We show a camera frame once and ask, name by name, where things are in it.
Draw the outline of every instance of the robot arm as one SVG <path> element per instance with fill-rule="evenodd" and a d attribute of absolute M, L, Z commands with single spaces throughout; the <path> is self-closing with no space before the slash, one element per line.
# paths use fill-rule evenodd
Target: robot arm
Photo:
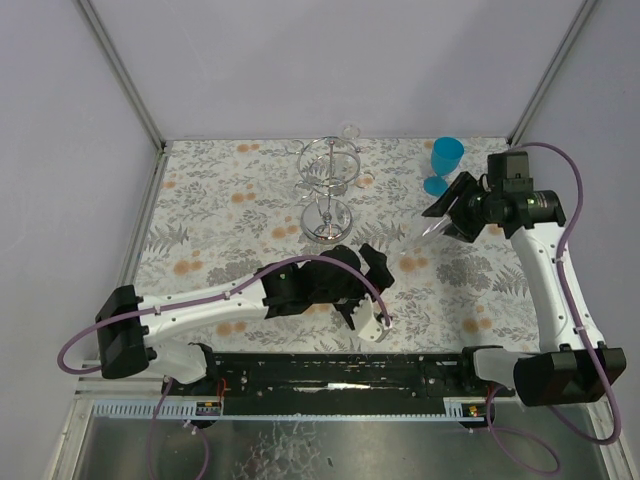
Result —
<path fill-rule="evenodd" d="M 515 388 L 525 405 L 591 402 L 604 389 L 575 328 L 556 261 L 563 262 L 584 328 L 612 383 L 624 370 L 621 349 L 609 349 L 585 304 L 568 249 L 557 251 L 565 216 L 557 195 L 534 191 L 525 152 L 489 156 L 488 174 L 477 181 L 463 172 L 423 216 L 448 216 L 445 235 L 473 242 L 486 224 L 498 224 L 518 254 L 538 320 L 541 354 L 502 347 L 463 350 L 471 377 Z"/>
<path fill-rule="evenodd" d="M 386 256 L 367 244 L 360 248 L 360 254 L 369 265 L 365 277 L 382 293 L 394 282 L 386 266 Z M 322 255 L 360 270 L 358 256 L 347 247 L 337 246 Z M 367 341 L 379 342 L 389 331 L 381 316 L 374 314 L 364 285 L 338 267 L 318 261 L 309 261 L 302 267 L 285 265 L 236 295 L 230 295 L 236 285 L 244 284 L 253 276 L 177 295 L 140 298 L 131 285 L 116 289 L 98 314 L 97 322 L 131 311 L 152 309 L 155 313 L 99 330 L 103 377 L 124 378 L 146 370 L 168 375 L 182 384 L 194 383 L 215 369 L 210 349 L 180 342 L 174 337 L 220 322 L 296 315 L 317 303 L 333 304 L 351 330 Z M 206 301 L 216 295 L 221 295 L 222 300 Z M 172 308 L 177 303 L 180 308 Z"/>

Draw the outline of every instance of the cable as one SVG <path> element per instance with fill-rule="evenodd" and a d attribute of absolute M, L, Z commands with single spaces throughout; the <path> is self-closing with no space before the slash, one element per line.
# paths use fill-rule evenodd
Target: cable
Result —
<path fill-rule="evenodd" d="M 160 408 L 167 398 L 167 395 L 169 395 L 171 385 L 173 385 L 173 378 L 169 379 L 164 392 L 162 392 L 162 396 L 160 397 L 158 405 L 156 405 L 156 408 L 153 409 L 153 415 L 151 416 L 151 425 L 149 426 L 149 432 L 147 433 L 147 472 L 149 473 L 149 478 L 151 480 L 156 480 L 156 476 L 153 473 L 153 462 L 151 461 L 151 438 L 153 437 L 153 430 L 156 426 L 156 420 L 158 418 L 158 414 L 160 413 Z M 200 438 L 202 438 L 202 442 L 204 443 L 204 462 L 202 462 L 200 473 L 198 473 L 198 476 L 195 478 L 195 480 L 200 480 L 204 476 L 204 473 L 207 471 L 207 467 L 209 466 L 209 442 L 207 441 L 207 436 L 202 430 L 197 427 L 194 427 L 194 429 L 196 432 L 198 432 Z"/>
<path fill-rule="evenodd" d="M 515 463 L 520 465 L 525 470 L 527 470 L 529 472 L 532 472 L 532 473 L 536 473 L 536 474 L 541 475 L 543 477 L 554 477 L 554 476 L 558 475 L 562 471 L 562 465 L 560 463 L 560 456 L 542 438 L 538 437 L 537 435 L 534 435 L 533 433 L 525 432 L 524 430 L 520 430 L 518 428 L 496 427 L 496 426 L 493 425 L 493 420 L 491 420 L 491 405 L 493 404 L 493 400 L 494 400 L 495 396 L 497 395 L 497 393 L 500 390 L 502 390 L 503 388 L 505 388 L 505 387 L 500 386 L 500 387 L 498 387 L 496 389 L 493 389 L 491 391 L 491 393 L 489 394 L 489 396 L 487 397 L 487 417 L 486 417 L 487 418 L 487 430 L 489 431 L 489 433 L 491 433 L 491 436 L 493 437 L 495 442 L 498 444 L 498 447 L 500 447 L 500 450 L 502 450 L 507 457 L 509 457 L 512 461 L 514 461 Z M 532 442 L 537 443 L 538 445 L 540 445 L 542 448 L 544 448 L 547 452 L 549 452 L 551 454 L 553 459 L 556 461 L 556 468 L 554 468 L 553 470 L 540 470 L 538 468 L 532 467 L 531 465 L 527 465 L 526 463 L 524 463 L 522 460 L 520 460 L 518 457 L 516 457 L 513 453 L 511 453 L 507 449 L 507 447 L 504 445 L 504 443 L 502 443 L 502 440 L 500 440 L 500 437 L 498 437 L 498 435 L 497 435 L 498 432 L 510 433 L 512 435 L 519 435 L 519 436 L 521 436 L 523 438 L 526 438 L 527 440 L 531 440 Z"/>
<path fill-rule="evenodd" d="M 242 290 L 244 290 L 245 288 L 247 288 L 249 285 L 257 282 L 258 280 L 262 279 L 263 277 L 265 277 L 266 275 L 269 275 L 270 273 L 286 266 L 292 263 L 299 263 L 299 262 L 306 262 L 306 261 L 316 261 L 316 262 L 324 262 L 324 263 L 329 263 L 331 265 L 334 265 L 336 267 L 340 267 L 343 270 L 346 270 L 347 272 L 349 272 L 351 275 L 353 275 L 354 277 L 356 277 L 358 280 L 360 280 L 365 287 L 367 287 L 367 290 L 369 290 L 369 292 L 371 292 L 371 295 L 373 296 L 373 298 L 375 299 L 376 302 L 378 302 L 378 305 L 380 306 L 380 310 L 382 311 L 382 315 L 384 316 L 384 320 L 385 320 L 385 324 L 387 326 L 387 328 L 391 328 L 392 322 L 391 322 L 391 317 L 389 316 L 389 312 L 387 311 L 387 307 L 384 304 L 384 301 L 382 300 L 382 297 L 380 296 L 380 293 L 378 292 L 378 290 L 376 289 L 376 287 L 369 281 L 367 280 L 367 278 L 365 278 L 364 275 L 362 275 L 362 273 L 360 273 L 358 270 L 356 270 L 355 268 L 347 265 L 344 262 L 341 262 L 340 260 L 336 260 L 335 258 L 331 258 L 331 257 L 323 257 L 320 255 L 300 255 L 298 257 L 292 257 L 292 258 L 288 258 L 287 260 L 282 260 L 280 262 L 274 263 L 272 265 L 269 265 L 268 267 L 266 267 L 265 269 L 261 270 L 260 272 L 256 273 L 253 277 L 251 277 L 250 279 L 248 279 L 246 282 L 238 285 L 237 287 L 232 288 L 228 293 L 230 295 L 235 295 L 238 292 L 241 292 Z M 189 300 L 186 302 L 177 302 L 177 303 L 172 303 L 172 304 L 168 304 L 168 305 L 162 305 L 161 309 L 162 311 L 171 311 L 171 310 L 178 310 L 180 308 L 187 308 L 187 307 L 194 307 L 196 305 L 204 305 L 207 303 L 213 303 L 213 302 L 219 302 L 221 300 L 225 300 L 226 298 L 228 298 L 226 296 L 225 293 L 221 293 L 218 295 L 213 295 L 211 297 L 206 297 L 206 298 L 201 298 L 198 300 Z M 97 367 L 90 367 L 90 368 L 84 368 L 84 369 L 77 369 L 77 368 L 72 368 L 69 365 L 67 365 L 64 362 L 64 356 L 66 355 L 66 353 L 69 351 L 69 349 L 71 347 L 73 347 L 73 345 L 75 345 L 77 342 L 79 342 L 82 338 L 86 337 L 87 335 L 101 329 L 104 327 L 108 327 L 109 325 L 112 325 L 114 323 L 117 322 L 121 322 L 123 320 L 127 320 L 129 318 L 133 318 L 133 317 L 140 317 L 143 315 L 149 315 L 152 313 L 157 313 L 156 312 L 156 308 L 145 308 L 143 310 L 139 310 L 139 311 L 135 311 L 135 312 L 128 312 L 128 313 L 122 313 L 120 315 L 115 315 L 111 318 L 102 320 L 98 323 L 95 323 L 93 325 L 91 325 L 90 327 L 87 327 L 83 330 L 81 330 L 80 332 L 76 333 L 73 337 L 71 337 L 67 343 L 65 343 L 62 348 L 60 349 L 60 352 L 58 353 L 58 358 L 57 358 L 57 363 L 58 363 L 58 367 L 60 367 L 60 369 L 63 372 L 69 373 L 71 375 L 85 375 L 87 373 L 94 373 L 94 372 L 99 372 L 100 371 L 100 366 Z"/>
<path fill-rule="evenodd" d="M 562 256 L 562 252 L 565 251 L 569 237 L 571 236 L 571 233 L 573 232 L 576 222 L 578 221 L 578 218 L 582 213 L 582 206 L 584 203 L 584 187 L 582 185 L 582 175 L 580 175 L 580 170 L 578 169 L 578 165 L 576 164 L 576 162 L 567 153 L 565 153 L 560 148 L 554 145 L 551 145 L 549 143 L 528 142 L 528 143 L 523 143 L 521 145 L 513 147 L 507 151 L 519 150 L 521 148 L 527 148 L 527 147 L 542 147 L 542 148 L 547 148 L 549 150 L 556 152 L 558 155 L 560 155 L 562 158 L 564 158 L 567 161 L 576 178 L 576 184 L 578 187 L 578 203 L 576 205 L 575 212 L 573 213 L 573 217 L 571 217 L 571 220 L 569 221 L 564 233 L 562 234 L 562 237 L 560 237 L 560 241 L 558 242 L 558 247 L 557 247 L 557 251 L 561 252 L 561 256 Z M 569 429 L 573 431 L 575 434 L 577 434 L 578 436 L 584 438 L 585 440 L 589 440 L 590 442 L 593 442 L 597 445 L 611 445 L 612 443 L 615 443 L 618 440 L 618 438 L 620 437 L 620 432 L 622 431 L 620 407 L 618 406 L 618 402 L 613 393 L 613 389 L 611 388 L 611 383 L 609 383 L 609 379 L 607 378 L 607 374 L 604 371 L 604 368 L 602 367 L 600 360 L 598 359 L 598 354 L 596 353 L 595 349 L 591 345 L 591 340 L 589 339 L 589 335 L 587 334 L 587 331 L 584 328 L 584 324 L 582 323 L 582 319 L 580 318 L 580 311 L 578 310 L 576 301 L 573 298 L 573 294 L 571 293 L 571 287 L 569 286 L 569 282 L 567 281 L 567 275 L 564 270 L 564 262 L 562 262 L 561 259 L 556 260 L 556 269 L 558 271 L 558 279 L 560 280 L 560 286 L 562 287 L 562 292 L 564 293 L 564 296 L 567 300 L 569 311 L 571 312 L 571 316 L 573 317 L 573 321 L 576 325 L 578 335 L 580 336 L 580 340 L 582 341 L 582 344 L 585 346 L 585 348 L 587 349 L 587 352 L 589 353 L 589 357 L 593 362 L 596 372 L 598 373 L 598 377 L 600 378 L 600 381 L 602 382 L 602 386 L 604 387 L 604 391 L 607 395 L 607 398 L 609 399 L 609 405 L 611 405 L 611 414 L 613 416 L 613 431 L 611 432 L 611 435 L 607 438 L 600 439 L 600 438 L 592 437 L 584 433 L 577 426 L 571 423 L 571 421 L 567 417 L 565 417 L 556 407 L 550 406 L 549 408 L 554 413 L 554 415 L 560 419 L 560 421 L 563 424 L 569 427 Z"/>

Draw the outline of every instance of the metal floor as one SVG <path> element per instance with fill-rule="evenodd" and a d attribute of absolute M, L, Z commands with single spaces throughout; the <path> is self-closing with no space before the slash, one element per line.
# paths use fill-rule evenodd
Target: metal floor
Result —
<path fill-rule="evenodd" d="M 565 408 L 592 431 L 580 407 Z M 497 425 L 535 433 L 556 449 L 563 472 L 555 478 L 608 479 L 599 447 L 571 433 L 546 408 L 500 404 Z M 86 437 L 76 479 L 148 478 L 148 421 L 95 418 Z M 486 432 L 468 434 L 458 424 L 427 422 L 220 421 L 206 430 L 211 463 L 206 479 L 538 479 L 509 460 Z M 539 446 L 505 436 L 512 451 L 536 468 L 552 469 Z M 196 477 L 202 441 L 178 423 L 160 422 L 152 458 L 158 480 Z"/>

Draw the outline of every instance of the reflective surface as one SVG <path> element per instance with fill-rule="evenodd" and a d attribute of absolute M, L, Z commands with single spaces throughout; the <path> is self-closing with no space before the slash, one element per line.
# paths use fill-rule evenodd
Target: reflective surface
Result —
<path fill-rule="evenodd" d="M 590 421 L 579 407 L 565 409 L 581 428 Z M 547 440 L 563 462 L 555 478 L 606 479 L 597 447 L 577 438 L 545 408 L 521 411 L 499 404 L 497 425 L 526 429 Z M 77 479 L 144 479 L 149 422 L 94 419 Z M 512 463 L 485 432 L 458 424 L 413 422 L 226 422 L 206 430 L 212 459 L 207 479 L 538 479 Z M 512 451 L 537 468 L 553 468 L 538 446 L 505 437 Z M 203 459 L 199 436 L 161 422 L 153 439 L 160 479 L 195 478 Z"/>

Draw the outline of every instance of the table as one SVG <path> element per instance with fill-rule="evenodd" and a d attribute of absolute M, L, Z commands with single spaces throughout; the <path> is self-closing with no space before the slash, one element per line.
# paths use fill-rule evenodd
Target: table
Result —
<path fill-rule="evenodd" d="M 461 139 L 459 170 L 478 177 L 502 138 Z M 536 316 L 515 252 L 497 226 L 474 244 L 441 237 L 399 258 L 420 213 L 434 198 L 422 189 L 430 139 L 362 139 L 361 178 L 346 203 L 354 227 L 344 244 L 364 242 L 389 255 L 395 285 L 383 298 L 394 329 L 382 343 L 359 339 L 330 305 L 260 322 L 219 323 L 180 337 L 217 351 L 446 352 L 497 344 L 536 351 Z M 267 263 L 318 254 L 301 232 L 307 201 L 294 189 L 296 157 L 287 140 L 176 141 L 170 151 L 135 285 L 139 294 L 213 286 Z M 450 176 L 455 178 L 458 171 Z"/>

